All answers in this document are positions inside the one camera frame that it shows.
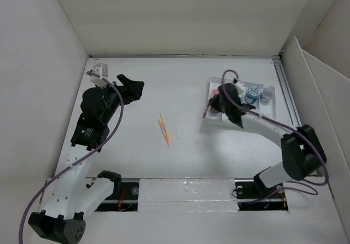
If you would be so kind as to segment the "red gel pen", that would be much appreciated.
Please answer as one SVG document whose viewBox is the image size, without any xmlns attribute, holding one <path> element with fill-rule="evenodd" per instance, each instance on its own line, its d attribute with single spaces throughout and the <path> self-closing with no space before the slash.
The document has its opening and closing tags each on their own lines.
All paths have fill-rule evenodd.
<svg viewBox="0 0 350 244">
<path fill-rule="evenodd" d="M 207 105 L 206 105 L 206 107 L 205 107 L 205 110 L 204 110 L 204 113 L 203 113 L 203 115 L 202 115 L 202 118 L 205 118 L 205 117 L 206 117 L 206 114 L 207 114 L 208 109 L 209 109 L 210 106 L 211 106 L 211 104 L 210 104 L 210 103 L 207 103 Z"/>
</svg>

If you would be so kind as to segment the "blue patterned round tin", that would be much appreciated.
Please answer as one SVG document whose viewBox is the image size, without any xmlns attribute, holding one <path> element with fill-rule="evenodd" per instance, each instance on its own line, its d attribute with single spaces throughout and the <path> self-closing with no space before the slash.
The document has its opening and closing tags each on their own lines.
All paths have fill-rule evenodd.
<svg viewBox="0 0 350 244">
<path fill-rule="evenodd" d="M 244 95 L 244 101 L 249 104 L 254 104 L 260 97 L 260 94 L 261 91 L 258 86 L 250 86 Z"/>
</svg>

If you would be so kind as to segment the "orange highlighter pen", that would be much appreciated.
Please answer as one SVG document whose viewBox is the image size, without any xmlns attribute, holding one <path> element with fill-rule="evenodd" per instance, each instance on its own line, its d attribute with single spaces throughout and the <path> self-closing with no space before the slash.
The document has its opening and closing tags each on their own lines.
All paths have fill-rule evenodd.
<svg viewBox="0 0 350 244">
<path fill-rule="evenodd" d="M 162 123 L 162 121 L 160 119 L 158 119 L 158 124 L 159 124 L 159 127 L 160 127 L 161 131 L 162 131 L 162 134 L 163 134 L 163 137 L 165 139 L 165 142 L 166 142 L 167 146 L 169 147 L 170 146 L 170 139 L 169 139 L 169 136 L 167 135 L 167 133 L 166 133 L 166 131 L 164 129 L 164 125 L 163 125 L 163 123 Z"/>
</svg>

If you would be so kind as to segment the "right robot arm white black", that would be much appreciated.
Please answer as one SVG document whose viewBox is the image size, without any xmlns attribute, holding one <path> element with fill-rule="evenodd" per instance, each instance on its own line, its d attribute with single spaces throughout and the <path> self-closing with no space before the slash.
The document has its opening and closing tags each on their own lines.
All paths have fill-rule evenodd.
<svg viewBox="0 0 350 244">
<path fill-rule="evenodd" d="M 222 84 L 209 95 L 203 115 L 219 114 L 239 130 L 263 136 L 281 149 L 282 160 L 253 177 L 255 201 L 276 193 L 285 182 L 306 185 L 307 176 L 326 169 L 327 159 L 313 127 L 291 127 L 261 114 L 255 105 L 242 102 L 238 82 Z"/>
</svg>

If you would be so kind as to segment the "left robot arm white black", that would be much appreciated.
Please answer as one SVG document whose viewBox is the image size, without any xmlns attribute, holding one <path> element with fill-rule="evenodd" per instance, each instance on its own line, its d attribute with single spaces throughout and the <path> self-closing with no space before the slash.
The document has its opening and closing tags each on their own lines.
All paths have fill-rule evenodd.
<svg viewBox="0 0 350 244">
<path fill-rule="evenodd" d="M 85 184 L 94 158 L 116 133 L 108 123 L 116 110 L 138 101 L 144 82 L 134 81 L 123 74 L 110 82 L 97 73 L 88 72 L 94 87 L 84 91 L 65 168 L 48 184 L 56 182 L 51 199 L 39 212 L 31 213 L 28 224 L 41 238 L 56 243 L 79 243 L 88 217 L 106 198 L 124 196 L 121 175 L 102 171 L 92 185 Z"/>
</svg>

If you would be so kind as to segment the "white divided organizer tray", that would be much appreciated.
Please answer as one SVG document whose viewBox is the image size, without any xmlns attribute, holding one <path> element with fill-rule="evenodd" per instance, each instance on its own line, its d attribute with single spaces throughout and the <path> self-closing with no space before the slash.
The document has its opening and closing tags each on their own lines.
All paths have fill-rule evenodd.
<svg viewBox="0 0 350 244">
<path fill-rule="evenodd" d="M 240 129 L 248 111 L 276 119 L 275 87 L 212 77 L 203 118 L 213 125 Z"/>
</svg>

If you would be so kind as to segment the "long yellow highlighter pen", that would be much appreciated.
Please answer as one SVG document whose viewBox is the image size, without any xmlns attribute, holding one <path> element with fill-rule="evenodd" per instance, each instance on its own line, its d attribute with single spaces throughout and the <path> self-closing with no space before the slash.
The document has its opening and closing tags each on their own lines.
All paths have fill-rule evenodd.
<svg viewBox="0 0 350 244">
<path fill-rule="evenodd" d="M 164 116 L 162 115 L 162 113 L 160 113 L 160 120 L 161 120 L 161 122 L 162 122 L 162 126 L 163 126 L 163 129 L 164 129 L 164 131 L 165 131 L 165 134 L 166 134 L 167 136 L 169 136 L 168 129 L 166 128 Z"/>
</svg>

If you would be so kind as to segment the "small clear glitter jar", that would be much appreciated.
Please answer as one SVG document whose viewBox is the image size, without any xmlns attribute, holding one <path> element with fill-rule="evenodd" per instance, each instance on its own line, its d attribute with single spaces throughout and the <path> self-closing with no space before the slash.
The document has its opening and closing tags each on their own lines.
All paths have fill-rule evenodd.
<svg viewBox="0 0 350 244">
<path fill-rule="evenodd" d="M 260 99 L 262 102 L 269 102 L 274 97 L 274 92 L 271 89 L 263 89 L 260 94 Z"/>
</svg>

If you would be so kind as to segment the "white folded cardboard panel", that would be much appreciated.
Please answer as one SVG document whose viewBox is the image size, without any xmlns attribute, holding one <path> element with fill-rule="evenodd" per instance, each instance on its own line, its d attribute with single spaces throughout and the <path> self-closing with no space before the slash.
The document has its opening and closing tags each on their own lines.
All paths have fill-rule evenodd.
<svg viewBox="0 0 350 244">
<path fill-rule="evenodd" d="M 314 128 L 327 157 L 330 189 L 349 235 L 349 79 L 304 51 L 296 37 L 281 60 L 300 120 Z"/>
</svg>

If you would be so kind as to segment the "aluminium side rail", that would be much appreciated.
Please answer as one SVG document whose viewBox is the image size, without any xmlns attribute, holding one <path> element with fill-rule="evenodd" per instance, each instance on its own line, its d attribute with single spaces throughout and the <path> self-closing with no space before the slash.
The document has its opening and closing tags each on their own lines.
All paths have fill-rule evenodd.
<svg viewBox="0 0 350 244">
<path fill-rule="evenodd" d="M 275 67 L 282 95 L 287 105 L 290 121 L 294 126 L 301 126 L 301 120 L 298 114 L 296 104 L 294 102 L 294 98 L 287 80 L 286 73 L 284 71 L 282 60 L 279 56 L 274 56 L 272 62 Z"/>
</svg>

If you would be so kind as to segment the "black mounting rail base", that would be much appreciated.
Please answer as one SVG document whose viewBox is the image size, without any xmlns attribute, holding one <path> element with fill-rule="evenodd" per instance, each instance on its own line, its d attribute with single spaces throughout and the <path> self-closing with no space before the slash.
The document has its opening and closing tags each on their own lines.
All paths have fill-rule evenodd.
<svg viewBox="0 0 350 244">
<path fill-rule="evenodd" d="M 123 179 L 120 193 L 102 201 L 98 212 L 287 211 L 280 187 L 259 194 L 251 179 Z"/>
</svg>

